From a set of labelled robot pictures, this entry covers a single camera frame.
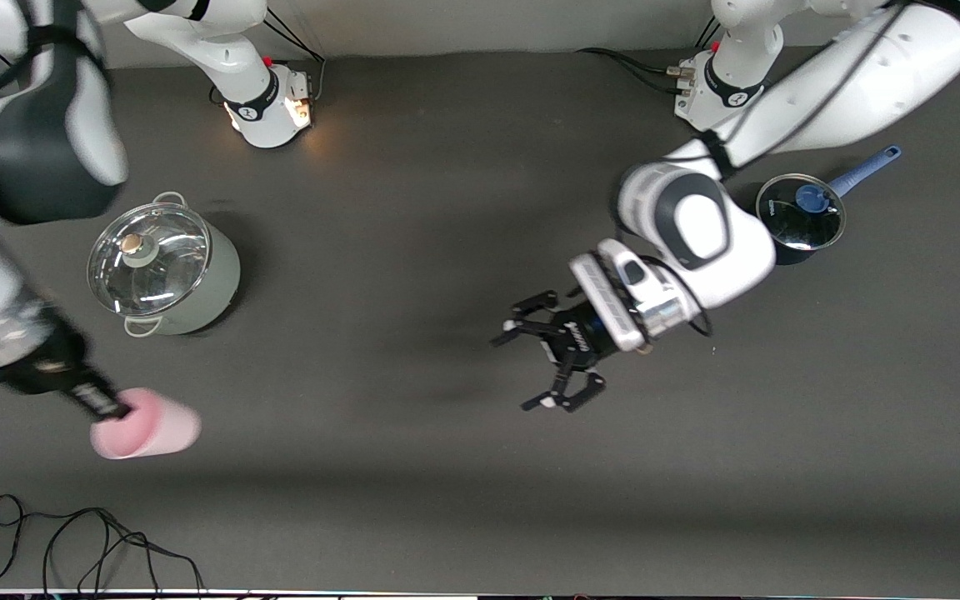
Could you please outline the pink plastic cup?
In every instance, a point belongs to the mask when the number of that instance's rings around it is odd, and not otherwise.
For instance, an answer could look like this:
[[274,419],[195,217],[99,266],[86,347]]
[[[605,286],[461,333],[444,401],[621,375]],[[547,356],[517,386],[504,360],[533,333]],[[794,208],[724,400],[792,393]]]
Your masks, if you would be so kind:
[[202,419],[197,411],[149,388],[123,390],[118,399],[131,411],[126,417],[97,422],[90,441],[109,460],[148,458],[180,453],[198,440]]

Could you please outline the dark blue saucepan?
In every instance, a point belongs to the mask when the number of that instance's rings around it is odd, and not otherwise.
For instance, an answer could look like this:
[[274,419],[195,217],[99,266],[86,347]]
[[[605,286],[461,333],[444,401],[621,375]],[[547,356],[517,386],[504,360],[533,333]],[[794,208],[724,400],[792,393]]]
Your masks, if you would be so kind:
[[[858,164],[858,166],[850,168],[850,170],[846,171],[846,173],[835,177],[830,182],[825,183],[829,183],[829,185],[831,185],[833,189],[837,191],[839,195],[841,195],[843,200],[843,198],[845,198],[854,187],[860,185],[860,183],[863,183],[866,178],[869,178],[869,176],[872,176],[873,174],[883,170],[886,166],[888,166],[888,164],[894,163],[894,161],[899,159],[900,156],[902,156],[902,149],[897,147],[897,145],[885,147],[884,149],[881,149],[880,152],[874,153],[872,156],[868,157],[868,159]],[[795,265],[795,263],[802,263],[807,261],[813,254],[819,252],[817,251],[808,256],[800,257],[795,262],[789,262],[788,256],[778,255],[776,246],[774,246],[774,250],[776,250],[776,264],[778,266],[790,266]]]

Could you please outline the glass pot lid gold knob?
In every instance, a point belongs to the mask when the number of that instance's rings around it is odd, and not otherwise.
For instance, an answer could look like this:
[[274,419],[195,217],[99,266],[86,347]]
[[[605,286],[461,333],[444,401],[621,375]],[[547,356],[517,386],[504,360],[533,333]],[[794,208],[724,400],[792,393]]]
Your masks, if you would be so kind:
[[150,202],[118,217],[87,261],[92,295],[122,318],[149,318],[182,300],[208,266],[211,233],[182,202]]

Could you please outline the glass lid blue knob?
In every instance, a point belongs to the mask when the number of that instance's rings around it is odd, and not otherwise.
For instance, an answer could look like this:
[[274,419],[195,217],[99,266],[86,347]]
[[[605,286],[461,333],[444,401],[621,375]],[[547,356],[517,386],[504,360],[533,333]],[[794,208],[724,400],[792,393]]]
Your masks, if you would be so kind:
[[838,242],[846,228],[841,195],[813,176],[789,173],[762,185],[754,205],[778,255],[789,262]]

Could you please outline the dark grey table mat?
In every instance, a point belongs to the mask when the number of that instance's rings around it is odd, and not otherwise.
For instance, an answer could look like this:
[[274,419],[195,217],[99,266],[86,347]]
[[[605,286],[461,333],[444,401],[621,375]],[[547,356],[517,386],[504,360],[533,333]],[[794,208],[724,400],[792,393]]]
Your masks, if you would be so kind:
[[[853,147],[732,183],[834,176],[842,239],[645,356],[578,412],[523,412],[552,365],[490,341],[570,288],[626,168],[686,130],[606,58],[347,58],[317,124],[248,147],[193,68],[127,69],[131,177],[239,249],[239,300],[193,337],[132,339],[93,299],[106,217],[8,228],[117,384],[194,407],[186,452],[110,461],[60,397],[0,388],[0,494],[109,508],[211,588],[960,598],[960,78]],[[0,527],[0,569],[11,533]]]

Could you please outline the grey-green cooking pot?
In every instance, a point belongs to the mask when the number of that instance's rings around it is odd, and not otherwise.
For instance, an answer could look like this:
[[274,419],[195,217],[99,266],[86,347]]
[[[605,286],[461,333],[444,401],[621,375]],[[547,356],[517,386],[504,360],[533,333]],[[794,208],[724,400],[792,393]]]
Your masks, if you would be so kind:
[[[190,208],[183,195],[178,192],[161,193],[150,203],[160,202],[179,202]],[[182,300],[153,316],[122,317],[114,313],[122,318],[123,330],[129,337],[148,338],[153,335],[170,337],[170,335],[182,335],[201,330],[220,318],[236,296],[241,278],[241,265],[235,244],[205,217],[198,216],[205,221],[211,233],[209,262],[201,280]]]

